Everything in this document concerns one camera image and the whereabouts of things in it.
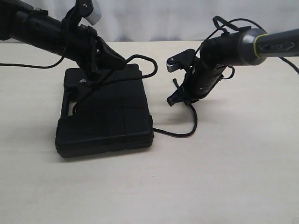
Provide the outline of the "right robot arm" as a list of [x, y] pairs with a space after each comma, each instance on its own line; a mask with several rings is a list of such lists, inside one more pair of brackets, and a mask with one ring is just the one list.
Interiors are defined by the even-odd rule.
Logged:
[[224, 79], [226, 68], [257, 66], [268, 57], [298, 55], [298, 29], [268, 34], [260, 28], [245, 28], [204, 40], [199, 47], [199, 57], [194, 49], [187, 49], [166, 61], [168, 72], [185, 71], [182, 84], [167, 98], [167, 103], [173, 106], [205, 98]]

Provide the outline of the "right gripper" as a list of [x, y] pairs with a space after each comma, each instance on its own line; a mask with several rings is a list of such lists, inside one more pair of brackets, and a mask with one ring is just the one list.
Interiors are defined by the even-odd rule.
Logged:
[[208, 67], [199, 59], [193, 70], [185, 77], [181, 88], [177, 88], [167, 99], [170, 107], [177, 103], [192, 102], [205, 98], [223, 78], [224, 66]]

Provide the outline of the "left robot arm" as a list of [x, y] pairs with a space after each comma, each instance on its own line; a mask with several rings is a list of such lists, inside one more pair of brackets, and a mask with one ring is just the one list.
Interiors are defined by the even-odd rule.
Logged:
[[2, 0], [0, 39], [14, 39], [72, 60], [93, 78], [100, 69], [122, 70], [127, 64], [93, 28], [101, 17], [94, 0], [77, 0], [61, 21], [22, 0]]

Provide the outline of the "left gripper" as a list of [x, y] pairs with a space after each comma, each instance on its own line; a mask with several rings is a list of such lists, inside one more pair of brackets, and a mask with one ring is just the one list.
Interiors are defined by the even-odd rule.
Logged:
[[63, 56], [75, 61], [88, 79], [96, 79], [100, 75], [98, 66], [107, 70], [125, 68], [125, 58], [98, 36], [91, 26], [66, 25], [63, 35]]

